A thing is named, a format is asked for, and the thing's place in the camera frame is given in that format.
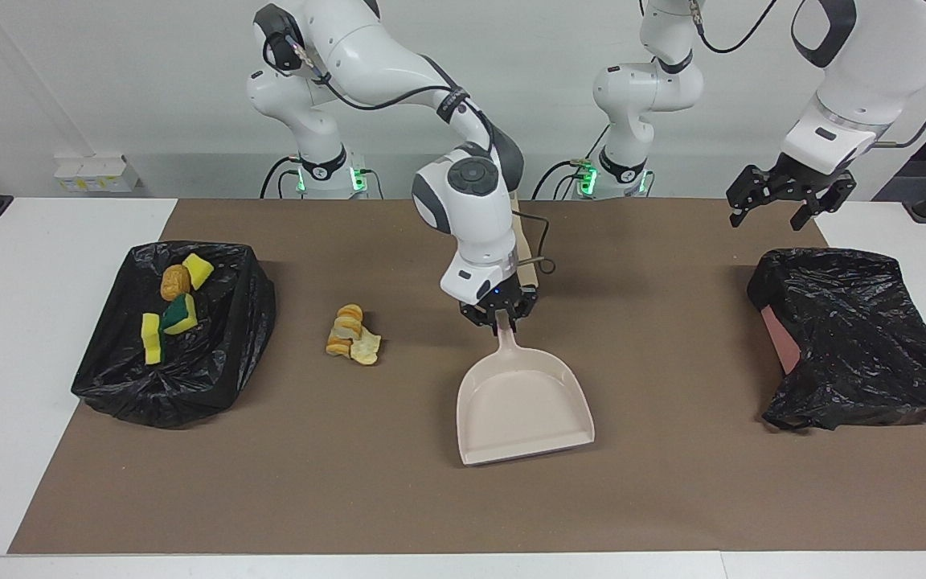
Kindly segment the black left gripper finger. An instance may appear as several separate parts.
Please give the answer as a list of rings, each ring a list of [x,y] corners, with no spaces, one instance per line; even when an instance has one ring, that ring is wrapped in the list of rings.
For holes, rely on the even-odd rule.
[[[824,212],[834,213],[844,204],[856,188],[856,181],[834,181],[822,194],[811,188],[802,191],[802,205],[790,219],[790,227],[800,231],[809,220]]]
[[[778,198],[771,188],[771,173],[756,165],[746,166],[727,189],[731,226],[738,228],[751,210],[775,200]]]

